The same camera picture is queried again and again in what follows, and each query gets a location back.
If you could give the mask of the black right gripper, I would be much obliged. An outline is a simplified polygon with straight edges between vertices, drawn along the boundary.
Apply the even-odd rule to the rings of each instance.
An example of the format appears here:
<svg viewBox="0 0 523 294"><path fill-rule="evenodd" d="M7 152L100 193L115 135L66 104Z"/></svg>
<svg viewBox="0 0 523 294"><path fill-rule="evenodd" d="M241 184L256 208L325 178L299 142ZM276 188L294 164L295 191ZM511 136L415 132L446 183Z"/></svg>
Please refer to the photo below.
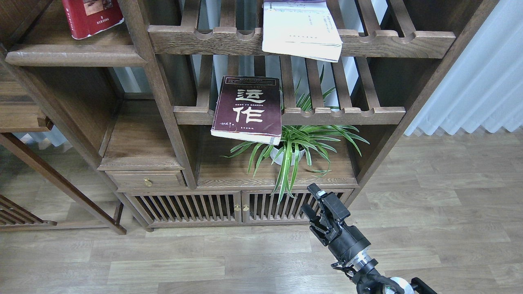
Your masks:
<svg viewBox="0 0 523 294"><path fill-rule="evenodd" d="M307 190L316 199L320 207L318 216L312 207L305 203L301 210L309 218L310 229L319 241L327 246L337 259L334 265L341 266L365 266L371 261L367 250L370 242L355 226L347 226L344 220L351 215L345 205L338 199L334 192L325 192L312 183ZM323 225L332 225L328 231Z"/></svg>

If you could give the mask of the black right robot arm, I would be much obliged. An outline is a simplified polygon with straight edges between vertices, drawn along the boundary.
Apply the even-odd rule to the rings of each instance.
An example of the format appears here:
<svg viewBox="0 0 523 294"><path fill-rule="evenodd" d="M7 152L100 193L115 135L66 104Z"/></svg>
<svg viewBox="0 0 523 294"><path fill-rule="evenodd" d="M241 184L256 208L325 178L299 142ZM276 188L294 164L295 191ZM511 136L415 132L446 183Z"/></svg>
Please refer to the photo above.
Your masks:
<svg viewBox="0 0 523 294"><path fill-rule="evenodd" d="M375 269L378 262L367 253L371 242L357 227L346 225L344 220L350 212L334 192L327 193L315 183L307 189L320 207L318 216L310 205L305 203L302 206L302 211L309 218L310 230L337 259L332 268L344 272L355 283L359 294L435 293L417 277L408 282L403 278L381 275Z"/></svg>

